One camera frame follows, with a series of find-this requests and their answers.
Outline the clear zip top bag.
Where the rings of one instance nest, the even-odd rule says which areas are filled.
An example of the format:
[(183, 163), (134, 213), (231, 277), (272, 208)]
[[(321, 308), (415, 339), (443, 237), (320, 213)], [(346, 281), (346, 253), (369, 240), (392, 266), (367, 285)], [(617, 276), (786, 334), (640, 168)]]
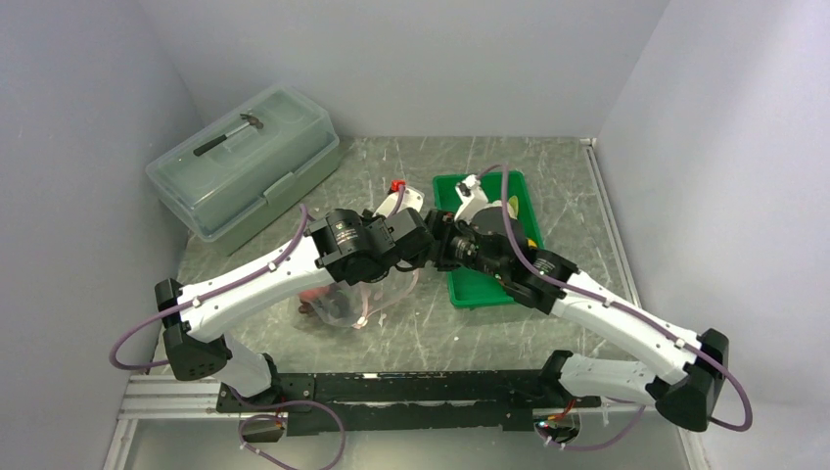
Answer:
[(298, 312), (316, 316), (331, 326), (361, 329), (376, 314), (383, 321), (385, 310), (409, 296), (418, 280), (419, 270), (393, 269), (377, 283), (329, 284), (300, 293)]

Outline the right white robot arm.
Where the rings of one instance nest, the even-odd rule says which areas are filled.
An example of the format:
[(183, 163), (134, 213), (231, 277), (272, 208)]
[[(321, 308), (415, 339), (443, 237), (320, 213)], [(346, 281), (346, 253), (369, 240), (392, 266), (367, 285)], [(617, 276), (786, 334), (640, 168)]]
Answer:
[(632, 359), (590, 358), (556, 350), (539, 374), (545, 402), (605, 396), (652, 405), (670, 423), (693, 432), (714, 424), (724, 383), (728, 340), (709, 329), (697, 334), (636, 307), (601, 287), (573, 262), (529, 245), (521, 223), (505, 225), (498, 208), (483, 223), (457, 221), (431, 210), (426, 224), (436, 239), (439, 270), (464, 267), (495, 279), (516, 303), (581, 325)]

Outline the dark red grape bunch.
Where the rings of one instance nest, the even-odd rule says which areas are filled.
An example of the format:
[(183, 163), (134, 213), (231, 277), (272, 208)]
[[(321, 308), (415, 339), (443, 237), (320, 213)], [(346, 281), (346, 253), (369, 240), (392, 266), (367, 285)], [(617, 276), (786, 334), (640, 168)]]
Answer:
[(324, 322), (330, 324), (345, 325), (354, 319), (350, 294), (337, 286), (316, 300), (315, 311)]

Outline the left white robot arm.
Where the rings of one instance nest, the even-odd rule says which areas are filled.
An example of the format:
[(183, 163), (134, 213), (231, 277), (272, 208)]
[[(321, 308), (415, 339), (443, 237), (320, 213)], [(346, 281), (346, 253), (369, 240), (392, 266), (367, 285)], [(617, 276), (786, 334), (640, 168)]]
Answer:
[(162, 334), (173, 376), (179, 381), (214, 377), (255, 410), (273, 408), (282, 394), (273, 359), (233, 340), (229, 330), (303, 293), (325, 322), (359, 327), (369, 314), (368, 284), (393, 269), (422, 266), (435, 242), (414, 209), (367, 217), (330, 211), (268, 257), (182, 288), (174, 319)]

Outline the pink peach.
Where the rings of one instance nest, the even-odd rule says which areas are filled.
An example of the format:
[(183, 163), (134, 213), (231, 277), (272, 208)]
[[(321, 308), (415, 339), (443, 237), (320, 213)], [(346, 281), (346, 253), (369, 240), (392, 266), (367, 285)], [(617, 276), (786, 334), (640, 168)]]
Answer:
[(316, 299), (325, 296), (328, 293), (327, 287), (320, 287), (315, 289), (309, 289), (306, 291), (302, 291), (298, 294), (300, 302), (302, 304), (311, 304)]

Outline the white cauliflower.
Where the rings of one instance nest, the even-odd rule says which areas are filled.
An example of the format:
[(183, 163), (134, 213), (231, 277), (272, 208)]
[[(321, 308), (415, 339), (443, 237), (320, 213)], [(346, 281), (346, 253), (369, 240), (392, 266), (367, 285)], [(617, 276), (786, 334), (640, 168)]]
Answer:
[(511, 196), (507, 201), (508, 214), (512, 219), (517, 219), (519, 215), (519, 200), (517, 196)]

